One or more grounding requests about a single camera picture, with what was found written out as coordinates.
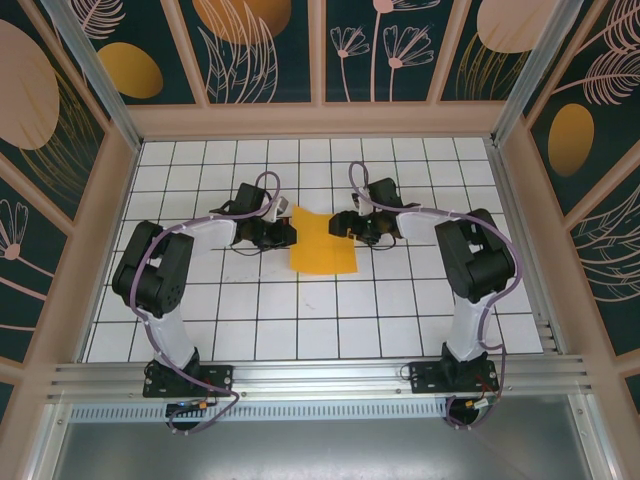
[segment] metal base plate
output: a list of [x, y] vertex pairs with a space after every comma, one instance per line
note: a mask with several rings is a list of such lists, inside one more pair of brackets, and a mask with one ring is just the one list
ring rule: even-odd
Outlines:
[[499, 388], [496, 366], [486, 360], [460, 375], [455, 384], [450, 384], [444, 375], [440, 361], [412, 362], [408, 365], [412, 393], [459, 393], [482, 392], [482, 382], [477, 375], [494, 391]]
[[[193, 385], [173, 371], [166, 371], [166, 367], [150, 364], [145, 369], [144, 389], [142, 396], [145, 398], [202, 398], [207, 395], [207, 390]], [[233, 367], [231, 365], [200, 366], [199, 380], [210, 383], [214, 387], [231, 390], [233, 387]], [[216, 393], [217, 397], [228, 397], [229, 394]]]

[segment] enclosure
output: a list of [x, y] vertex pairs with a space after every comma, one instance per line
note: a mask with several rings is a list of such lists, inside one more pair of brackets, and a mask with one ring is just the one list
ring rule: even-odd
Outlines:
[[[3, 2], [0, 476], [639, 478], [638, 52], [638, 0]], [[294, 224], [354, 210], [353, 162], [404, 205], [486, 209], [522, 257], [495, 415], [454, 430], [403, 375], [451, 332], [438, 242], [311, 275], [244, 240], [192, 258], [181, 304], [240, 402], [172, 436], [112, 288], [134, 229], [265, 171]]]

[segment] yellow cloth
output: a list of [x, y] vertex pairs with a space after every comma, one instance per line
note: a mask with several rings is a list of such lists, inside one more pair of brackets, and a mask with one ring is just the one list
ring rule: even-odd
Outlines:
[[292, 224], [298, 241], [291, 247], [291, 270], [312, 275], [356, 273], [356, 250], [353, 239], [329, 235], [333, 215], [319, 215], [293, 207]]

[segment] white grid floor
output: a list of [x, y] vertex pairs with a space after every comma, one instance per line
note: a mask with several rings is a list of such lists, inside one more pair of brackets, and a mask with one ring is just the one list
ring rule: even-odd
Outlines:
[[[110, 287], [139, 221], [173, 225], [206, 215], [235, 196], [240, 183], [253, 183], [267, 168], [280, 176], [282, 195], [291, 205], [316, 213], [352, 209], [347, 168], [363, 159], [371, 181], [396, 180], [405, 204], [464, 212], [484, 207], [508, 233], [479, 138], [145, 143], [85, 361], [152, 358], [144, 329]], [[391, 244], [390, 238], [383, 240], [380, 246]], [[235, 246], [246, 253], [252, 247], [248, 242]], [[225, 249], [192, 261], [182, 315], [201, 359], [440, 354], [454, 304], [437, 246], [407, 241], [388, 251], [358, 246], [358, 273], [337, 276], [296, 274], [289, 269], [288, 254], [279, 250], [246, 257]], [[496, 306], [489, 343], [500, 342], [501, 334], [509, 354], [542, 352], [524, 287]]]

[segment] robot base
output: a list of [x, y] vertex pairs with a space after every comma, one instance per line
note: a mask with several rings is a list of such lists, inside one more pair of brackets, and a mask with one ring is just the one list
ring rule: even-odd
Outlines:
[[411, 362], [408, 367], [412, 393], [480, 393], [482, 382], [494, 392], [499, 388], [496, 366], [487, 359], [486, 352], [460, 362], [445, 344], [440, 360]]
[[[200, 365], [200, 355], [196, 349], [193, 357], [183, 371], [204, 383], [214, 387], [231, 390], [233, 386], [233, 367], [231, 365]], [[169, 367], [156, 360], [149, 362], [144, 369], [144, 398], [190, 398], [206, 397], [207, 390], [186, 381]], [[228, 397], [228, 394], [215, 393], [211, 396]]]

